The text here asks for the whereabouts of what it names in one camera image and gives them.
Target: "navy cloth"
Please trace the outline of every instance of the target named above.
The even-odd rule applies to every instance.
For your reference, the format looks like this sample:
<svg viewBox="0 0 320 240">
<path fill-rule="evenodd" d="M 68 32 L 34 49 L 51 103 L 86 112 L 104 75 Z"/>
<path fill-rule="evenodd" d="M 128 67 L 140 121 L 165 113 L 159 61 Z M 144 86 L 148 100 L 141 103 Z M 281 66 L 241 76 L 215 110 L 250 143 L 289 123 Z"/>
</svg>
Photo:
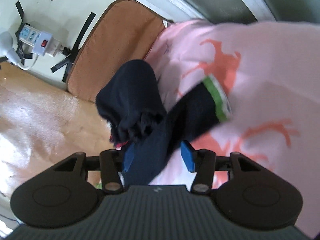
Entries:
<svg viewBox="0 0 320 240">
<path fill-rule="evenodd" d="M 155 74 L 143 60 L 123 64 L 98 93 L 96 106 L 111 123 L 115 145 L 143 139 L 166 115 Z"/>
<path fill-rule="evenodd" d="M 140 120 L 137 113 L 148 113 L 148 120 L 152 120 L 151 132 L 145 132 L 145 136 L 139 139 L 134 137 L 134 148 L 125 153 L 134 156 L 125 156 L 125 159 L 130 159 L 130 167 L 122 173 L 126 187 L 147 185 L 163 170 L 182 140 L 193 141 L 219 123 L 215 102 L 201 82 L 165 114 L 153 70 L 147 63 L 142 60 L 129 61 L 116 75 L 110 82 L 112 85 L 108 83 L 98 94 L 96 104 L 102 117 L 116 119 L 116 123 L 121 124 L 121 116 L 124 123 L 130 123 L 129 127 L 135 126 L 134 120 Z M 127 121 L 128 115 L 134 117 L 131 122 Z"/>
</svg>

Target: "power cord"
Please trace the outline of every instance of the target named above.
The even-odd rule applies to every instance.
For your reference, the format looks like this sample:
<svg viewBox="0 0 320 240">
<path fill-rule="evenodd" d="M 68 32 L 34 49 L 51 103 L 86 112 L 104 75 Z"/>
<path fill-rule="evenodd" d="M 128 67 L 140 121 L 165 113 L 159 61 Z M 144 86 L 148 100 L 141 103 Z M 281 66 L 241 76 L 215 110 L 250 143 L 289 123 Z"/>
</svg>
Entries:
<svg viewBox="0 0 320 240">
<path fill-rule="evenodd" d="M 39 57 L 39 55 L 36 54 L 35 60 L 34 60 L 34 62 L 32 63 L 32 65 L 30 65 L 30 66 L 24 66 L 24 65 L 22 65 L 22 64 L 18 64 L 18 67 L 21 68 L 21 69 L 23 69 L 23 70 L 29 70 L 30 68 L 32 68 L 32 67 L 36 64 L 36 62 L 37 62 L 37 60 L 38 60 L 38 57 Z"/>
<path fill-rule="evenodd" d="M 15 219 L 12 219 L 12 218 L 6 217 L 6 216 L 4 216 L 4 215 L 2 215 L 2 214 L 0 214 L 0 217 L 5 218 L 5 219 L 8 219 L 8 220 L 10 220 L 10 221 L 17 222 Z"/>
</svg>

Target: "power plug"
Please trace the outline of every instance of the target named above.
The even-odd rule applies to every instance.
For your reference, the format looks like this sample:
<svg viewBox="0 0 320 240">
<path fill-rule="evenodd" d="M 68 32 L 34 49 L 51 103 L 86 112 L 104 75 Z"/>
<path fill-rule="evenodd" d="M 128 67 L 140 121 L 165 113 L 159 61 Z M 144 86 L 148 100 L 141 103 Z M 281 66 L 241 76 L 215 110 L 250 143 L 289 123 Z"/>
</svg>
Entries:
<svg viewBox="0 0 320 240">
<path fill-rule="evenodd" d="M 39 31 L 29 25 L 24 25 L 19 39 L 33 47 L 32 53 L 44 56 L 45 54 L 55 57 L 58 53 L 62 53 L 64 46 L 60 41 L 53 38 L 51 33 Z"/>
</svg>

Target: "white cable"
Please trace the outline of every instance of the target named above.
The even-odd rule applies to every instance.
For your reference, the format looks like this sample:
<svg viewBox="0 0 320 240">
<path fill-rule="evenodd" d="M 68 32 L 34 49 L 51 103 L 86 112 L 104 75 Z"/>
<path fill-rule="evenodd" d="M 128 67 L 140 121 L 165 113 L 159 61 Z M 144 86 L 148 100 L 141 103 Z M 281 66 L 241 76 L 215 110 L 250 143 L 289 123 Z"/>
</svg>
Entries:
<svg viewBox="0 0 320 240">
<path fill-rule="evenodd" d="M 20 62 L 18 62 L 17 65 L 18 65 L 19 68 L 21 68 L 21 69 L 23 69 L 23 70 L 29 70 L 30 68 L 32 68 L 32 67 L 36 64 L 36 62 L 37 62 L 37 60 L 38 60 L 38 57 L 39 57 L 39 55 L 36 55 L 34 62 L 33 62 L 32 65 L 30 65 L 30 66 L 24 66 L 24 65 L 22 65 L 22 63 L 20 63 Z"/>
</svg>

